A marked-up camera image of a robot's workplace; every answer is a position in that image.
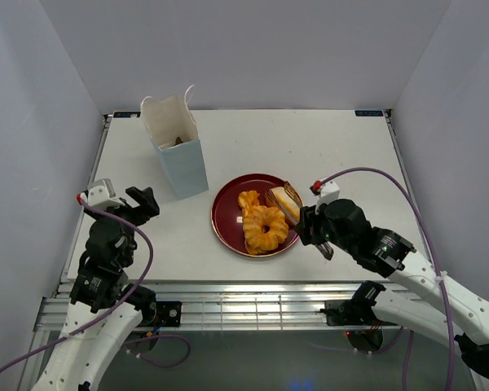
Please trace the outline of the metal serving tongs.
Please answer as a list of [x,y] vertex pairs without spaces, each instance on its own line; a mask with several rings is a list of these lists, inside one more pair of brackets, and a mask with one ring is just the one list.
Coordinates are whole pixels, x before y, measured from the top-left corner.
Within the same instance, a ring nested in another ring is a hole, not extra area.
[[[334,181],[327,183],[317,181],[311,186],[311,191],[315,191],[317,201],[314,206],[307,207],[305,212],[313,211],[315,215],[319,215],[322,207],[337,200],[340,195],[340,188]],[[298,226],[304,205],[301,197],[289,182],[285,182],[282,187],[268,189],[266,203],[268,207],[277,207],[281,210],[290,229]]]

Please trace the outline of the large round bread roll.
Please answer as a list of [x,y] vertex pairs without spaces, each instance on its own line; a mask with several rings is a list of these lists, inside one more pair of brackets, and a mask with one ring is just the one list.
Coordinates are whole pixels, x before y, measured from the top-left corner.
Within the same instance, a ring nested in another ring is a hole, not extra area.
[[277,207],[283,212],[289,226],[297,225],[303,203],[289,182],[285,182],[283,186],[269,188],[265,197],[268,207]]

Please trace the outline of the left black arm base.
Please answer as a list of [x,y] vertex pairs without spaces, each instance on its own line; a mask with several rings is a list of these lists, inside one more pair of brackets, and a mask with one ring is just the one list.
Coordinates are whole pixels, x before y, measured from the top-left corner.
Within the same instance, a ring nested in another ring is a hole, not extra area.
[[140,327],[179,327],[182,316],[181,301],[155,301],[143,310]]

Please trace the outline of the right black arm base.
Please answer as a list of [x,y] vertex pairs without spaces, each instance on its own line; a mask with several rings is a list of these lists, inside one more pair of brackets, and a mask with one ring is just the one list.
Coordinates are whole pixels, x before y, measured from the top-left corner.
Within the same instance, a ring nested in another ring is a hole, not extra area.
[[319,312],[324,314],[329,326],[395,326],[377,318],[369,304],[354,300],[326,301]]

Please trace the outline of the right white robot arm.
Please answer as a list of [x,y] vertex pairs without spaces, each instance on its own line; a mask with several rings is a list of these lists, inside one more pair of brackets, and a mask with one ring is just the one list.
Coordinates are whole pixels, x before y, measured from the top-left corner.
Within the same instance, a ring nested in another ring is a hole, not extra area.
[[303,207],[295,231],[326,259],[334,247],[361,267],[416,294],[406,301],[380,283],[363,282],[352,298],[326,309],[338,324],[382,321],[414,329],[445,345],[454,341],[462,361],[489,379],[489,301],[434,267],[414,245],[394,231],[372,226],[352,200]]

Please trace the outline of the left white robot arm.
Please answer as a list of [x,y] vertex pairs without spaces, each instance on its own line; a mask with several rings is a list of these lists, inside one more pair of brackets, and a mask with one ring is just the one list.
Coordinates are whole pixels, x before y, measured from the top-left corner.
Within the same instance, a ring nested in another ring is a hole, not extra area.
[[102,179],[78,195],[93,218],[70,293],[64,326],[36,390],[96,390],[127,336],[156,317],[155,295],[127,282],[134,262],[134,235],[160,213],[153,190],[129,187],[129,205]]

